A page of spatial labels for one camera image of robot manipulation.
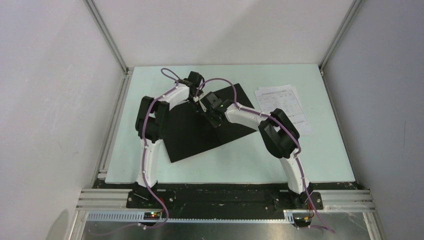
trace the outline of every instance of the light green tabletop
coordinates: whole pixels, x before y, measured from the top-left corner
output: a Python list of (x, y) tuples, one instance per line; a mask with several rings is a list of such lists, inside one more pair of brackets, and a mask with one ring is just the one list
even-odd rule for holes
[[(135, 67), (113, 144), (107, 183), (133, 183), (141, 164), (141, 144), (135, 130), (140, 101), (157, 97), (173, 87), (162, 66)], [(301, 135), (300, 160), (311, 182), (355, 180), (327, 92), (316, 64), (169, 66), (180, 78), (190, 71), (204, 78), (224, 78), (240, 83), (259, 110), (254, 91), (258, 87), (297, 87), (302, 108), (311, 125)], [(227, 87), (223, 81), (208, 82), (204, 92)], [(160, 183), (279, 183), (287, 177), (278, 159), (268, 153), (259, 132), (220, 147), (171, 163), (165, 146), (159, 150), (157, 177)]]

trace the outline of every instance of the red wire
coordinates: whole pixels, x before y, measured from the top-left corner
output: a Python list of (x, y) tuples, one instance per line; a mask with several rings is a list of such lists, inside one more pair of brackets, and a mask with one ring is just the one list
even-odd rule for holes
[(161, 197), (159, 197), (159, 199), (162, 201), (163, 204), (165, 204), (165, 201)]

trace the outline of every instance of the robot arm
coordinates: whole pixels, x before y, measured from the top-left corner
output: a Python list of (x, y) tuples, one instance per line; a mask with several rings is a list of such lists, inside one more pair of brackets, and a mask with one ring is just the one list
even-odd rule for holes
[[(223, 122), (230, 122), (241, 124), (259, 131), (267, 150), (279, 159), (287, 176), (289, 189), (296, 194), (303, 193), (305, 189), (303, 187), (299, 167), (293, 154), (296, 149), (293, 140), (291, 140), (282, 129), (276, 129), (275, 123), (270, 121), (270, 119), (261, 114), (255, 114), (258, 112), (253, 108), (241, 106), (237, 103), (239, 107), (244, 109), (240, 110), (231, 100), (225, 100), (223, 102), (215, 96), (213, 92), (205, 95), (200, 91), (200, 96), (196, 97), (195, 92), (202, 78), (203, 77), (198, 73), (191, 72), (188, 78), (180, 81), (180, 83), (184, 85), (180, 84), (173, 92), (157, 101), (152, 108), (152, 111), (155, 113), (155, 118), (149, 116), (147, 119), (148, 122), (145, 131), (147, 147), (145, 147), (145, 143), (143, 139), (141, 139), (141, 146), (145, 154), (145, 176), (149, 187), (152, 187), (157, 182), (156, 166), (158, 162), (158, 149), (166, 134), (169, 111), (179, 102), (189, 100), (197, 105), (199, 112), (205, 115), (206, 119), (208, 119), (214, 127), (220, 126)], [(152, 101), (153, 98), (151, 97), (144, 97), (141, 101), (135, 125), (140, 137), (142, 137), (142, 126), (146, 120), (144, 118), (146, 117), (147, 110)], [(275, 111), (271, 112), (270, 115), (282, 123), (296, 139), (299, 138), (298, 131), (282, 110), (277, 108)], [(306, 177), (305, 181), (306, 186), (308, 186), (310, 181)], [(142, 166), (140, 166), (137, 182), (139, 185), (145, 187)]]
[[(243, 109), (256, 112), (255, 109), (243, 106), (240, 103), (238, 103), (238, 106)], [(249, 111), (239, 110), (234, 103), (226, 109), (225, 117), (230, 123), (241, 124), (251, 129), (260, 131), (262, 135), (264, 132), (264, 128), (263, 126), (261, 126), (261, 123), (268, 119), (267, 117), (254, 114)], [(282, 165), (282, 168), (284, 169), (285, 175), (287, 176), (288, 188), (297, 194), (301, 194), (305, 190), (305, 188), (303, 187), (301, 171), (299, 169), (298, 164), (296, 163), (294, 152), (291, 152), (288, 158), (286, 157), (278, 156), (278, 159)], [(305, 177), (305, 182), (307, 186), (310, 183), (307, 177)]]

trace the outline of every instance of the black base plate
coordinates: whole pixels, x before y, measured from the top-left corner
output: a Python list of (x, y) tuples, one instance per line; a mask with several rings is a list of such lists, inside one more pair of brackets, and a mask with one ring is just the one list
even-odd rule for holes
[[(169, 215), (177, 219), (271, 220), (284, 219), (284, 211), (308, 209), (295, 206), (286, 184), (159, 184), (155, 194), (163, 199)], [(322, 210), (319, 192), (311, 195)], [(131, 191), (129, 209), (161, 209), (154, 198), (145, 200)]]

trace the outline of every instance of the white wall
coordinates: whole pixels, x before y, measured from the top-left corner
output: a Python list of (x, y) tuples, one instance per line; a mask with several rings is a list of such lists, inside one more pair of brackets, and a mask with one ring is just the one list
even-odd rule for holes
[(82, 0), (2, 1), (0, 32), (0, 239), (61, 239), (122, 72)]
[(96, 0), (129, 66), (320, 63), (353, 0)]
[(423, 239), (424, 2), (366, 1), (324, 70), (390, 240)]

